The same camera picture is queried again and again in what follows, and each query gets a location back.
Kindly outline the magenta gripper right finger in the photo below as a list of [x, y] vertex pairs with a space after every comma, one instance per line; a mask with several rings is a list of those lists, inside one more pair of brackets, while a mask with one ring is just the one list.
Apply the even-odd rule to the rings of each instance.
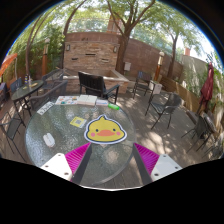
[[182, 169], [169, 155], [159, 155], [137, 143], [133, 144], [133, 155], [144, 185]]

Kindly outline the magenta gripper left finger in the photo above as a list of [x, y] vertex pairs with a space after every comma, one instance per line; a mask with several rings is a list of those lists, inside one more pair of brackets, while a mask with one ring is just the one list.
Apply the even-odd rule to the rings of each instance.
[[91, 153], [92, 146], [90, 143], [87, 143], [66, 154], [57, 153], [42, 165], [41, 168], [65, 180], [79, 184], [84, 175]]

